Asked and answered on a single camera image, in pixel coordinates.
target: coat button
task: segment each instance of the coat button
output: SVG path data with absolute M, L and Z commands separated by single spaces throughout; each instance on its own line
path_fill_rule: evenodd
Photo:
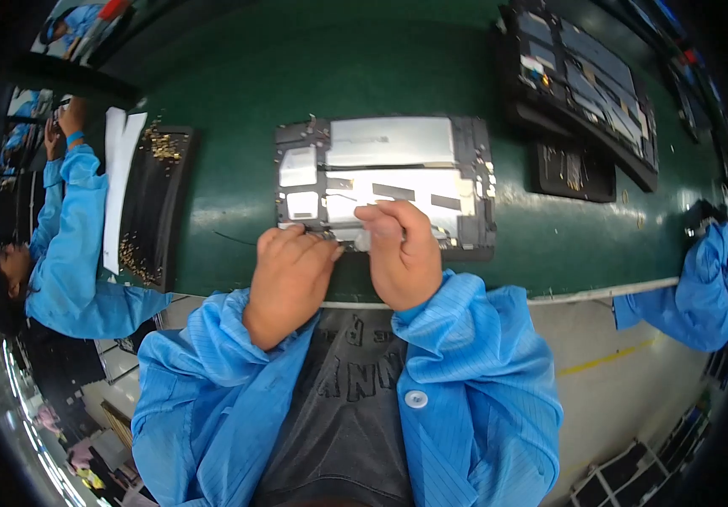
M 404 396 L 404 401 L 411 408 L 423 408 L 429 402 L 429 397 L 423 391 L 409 391 Z

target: green workbench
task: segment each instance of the green workbench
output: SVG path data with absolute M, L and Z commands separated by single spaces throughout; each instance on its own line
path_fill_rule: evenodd
M 255 249 L 216 232 L 254 243 L 275 225 L 274 130 L 308 114 L 485 118 L 498 180 L 495 256 L 446 267 L 478 274 L 488 287 L 519 285 L 535 298 L 670 283 L 679 275 L 688 247 L 681 215 L 700 198 L 721 202 L 720 167 L 710 142 L 694 144 L 684 133 L 659 82 L 638 73 L 656 113 L 658 191 L 644 194 L 619 170 L 612 204 L 534 194 L 525 141 L 498 107 L 487 45 L 496 2 L 356 4 L 262 0 L 199 27 L 124 76 L 146 91 L 142 110 L 151 118 L 160 114 L 162 124 L 202 133 L 181 224 L 176 292 L 207 295 L 249 285 Z M 367 263 L 366 256 L 343 256 L 328 300 L 378 301 Z

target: yellow floor line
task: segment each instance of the yellow floor line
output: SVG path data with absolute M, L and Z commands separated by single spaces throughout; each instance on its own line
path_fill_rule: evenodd
M 559 475 L 564 476 L 564 477 L 566 477 L 568 475 L 572 475 L 573 473 L 578 472 L 582 468 L 587 468 L 591 463 L 592 463 L 592 460 L 587 460 L 587 461 L 583 461 L 581 463 L 577 463 L 576 465 L 572 465 L 567 470 L 562 470 L 559 473 Z
M 608 355 L 606 357 L 602 357 L 599 360 L 593 360 L 593 361 L 589 361 L 588 363 L 583 363 L 583 364 L 579 364 L 577 366 L 572 366 L 570 368 L 565 368 L 563 370 L 559 370 L 556 372 L 556 378 L 561 377 L 561 376 L 572 375 L 573 373 L 578 373 L 579 371 L 589 370 L 589 369 L 595 368 L 596 366 L 600 366 L 604 363 L 611 363 L 614 360 L 619 360 L 620 358 L 624 357 L 625 355 L 633 354 L 634 352 L 637 352 L 638 350 L 645 349 L 646 347 L 654 344 L 657 340 L 660 339 L 660 336 L 658 336 L 657 338 L 651 338 L 649 340 L 642 341 L 635 346 L 631 346 L 628 349 L 623 349 L 619 352 L 615 352 L 614 354 Z

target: pink clothing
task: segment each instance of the pink clothing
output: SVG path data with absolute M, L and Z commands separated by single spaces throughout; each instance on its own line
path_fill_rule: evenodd
M 71 457 L 71 465 L 75 469 L 90 469 L 90 461 L 94 458 L 94 455 L 90 452 L 90 438 L 81 440 L 68 452 L 74 454 Z
M 40 421 L 40 423 L 43 424 L 43 428 L 55 435 L 59 435 L 62 432 L 62 430 L 57 428 L 56 425 L 59 420 L 60 418 L 57 417 L 57 413 L 51 407 L 41 405 L 40 408 L 37 409 L 37 421 Z

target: blue wristband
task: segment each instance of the blue wristband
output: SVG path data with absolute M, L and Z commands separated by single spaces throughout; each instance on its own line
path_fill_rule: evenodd
M 67 139 L 65 139 L 65 145 L 70 146 L 75 140 L 83 137 L 85 137 L 85 134 L 83 134 L 82 131 L 76 131 L 74 134 L 71 134 Z

